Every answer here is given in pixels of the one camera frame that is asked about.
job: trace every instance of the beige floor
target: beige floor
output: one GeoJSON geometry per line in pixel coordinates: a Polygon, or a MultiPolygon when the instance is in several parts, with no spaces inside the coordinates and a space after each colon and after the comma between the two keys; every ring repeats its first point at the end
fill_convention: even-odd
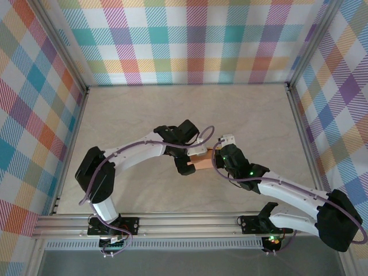
{"type": "MultiPolygon", "coordinates": [[[[78,206],[83,191],[74,179],[90,147],[130,143],[159,125],[179,125],[187,118],[200,130],[215,126],[208,146],[233,133],[250,162],[313,187],[283,85],[93,88],[57,212],[91,212],[88,204],[78,206]]],[[[212,170],[183,177],[169,156],[146,160],[119,175],[113,199],[119,212],[259,211],[275,201],[238,189],[212,170]]]]}

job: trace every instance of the colorful checkered pattern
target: colorful checkered pattern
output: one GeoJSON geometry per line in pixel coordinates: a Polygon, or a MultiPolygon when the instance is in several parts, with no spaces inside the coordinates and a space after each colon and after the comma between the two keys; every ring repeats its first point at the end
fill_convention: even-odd
{"type": "Polygon", "coordinates": [[[368,229],[368,0],[343,2],[297,90],[324,187],[347,193],[368,229]]]}
{"type": "Polygon", "coordinates": [[[0,0],[0,275],[47,214],[82,92],[26,0],[0,0]]]}
{"type": "Polygon", "coordinates": [[[283,83],[326,6],[323,0],[43,2],[91,85],[283,83]]]}

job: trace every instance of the plaid fabric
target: plaid fabric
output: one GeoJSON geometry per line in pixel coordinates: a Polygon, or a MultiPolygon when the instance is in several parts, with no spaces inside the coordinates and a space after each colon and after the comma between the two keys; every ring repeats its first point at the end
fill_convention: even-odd
{"type": "Polygon", "coordinates": [[[323,0],[43,2],[91,85],[285,82],[327,5],[323,0]]]}
{"type": "Polygon", "coordinates": [[[26,0],[0,0],[0,275],[47,214],[82,92],[26,0]]]}
{"type": "Polygon", "coordinates": [[[368,229],[367,0],[343,2],[297,90],[324,187],[347,193],[368,229]]]}

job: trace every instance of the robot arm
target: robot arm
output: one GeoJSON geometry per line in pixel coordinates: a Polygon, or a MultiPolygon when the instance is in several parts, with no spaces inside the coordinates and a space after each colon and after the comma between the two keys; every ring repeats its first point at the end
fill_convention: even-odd
{"type": "MultiPolygon", "coordinates": [[[[187,145],[196,134],[199,134],[198,129],[186,120],[179,127],[160,126],[142,139],[122,147],[105,151],[101,151],[98,147],[91,148],[76,172],[76,180],[82,189],[87,191],[97,166],[105,162],[97,173],[88,196],[93,208],[104,221],[115,222],[120,217],[111,199],[116,175],[135,164],[160,155],[173,156],[177,170],[182,175],[189,175],[196,170],[193,164],[188,164],[190,162],[188,155],[191,153],[187,149],[167,144],[145,143],[145,141],[187,145]],[[123,148],[126,149],[122,153],[115,154],[123,148]]],[[[362,224],[361,217],[344,193],[338,190],[326,193],[293,182],[289,182],[289,185],[284,185],[283,182],[282,185],[284,179],[266,167],[249,163],[233,142],[235,141],[225,139],[222,149],[213,152],[216,169],[224,168],[233,179],[262,177],[263,180],[246,180],[238,183],[248,191],[274,197],[288,204],[278,205],[275,202],[269,202],[261,210],[258,218],[265,233],[272,233],[273,230],[280,228],[291,228],[319,236],[324,243],[335,250],[345,252],[348,249],[358,227],[340,211],[320,199],[338,204],[362,224]]]]}

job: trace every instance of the plaid wall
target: plaid wall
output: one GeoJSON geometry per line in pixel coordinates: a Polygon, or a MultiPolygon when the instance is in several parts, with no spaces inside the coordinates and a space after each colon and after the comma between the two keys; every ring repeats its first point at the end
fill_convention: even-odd
{"type": "MultiPolygon", "coordinates": [[[[297,85],[326,189],[340,189],[368,229],[368,0],[345,0],[297,85]]],[[[368,271],[368,246],[355,246],[368,271]]]]}
{"type": "Polygon", "coordinates": [[[47,214],[82,92],[26,0],[0,0],[0,275],[47,214]]]}
{"type": "Polygon", "coordinates": [[[327,2],[43,0],[91,85],[283,83],[327,2]]]}

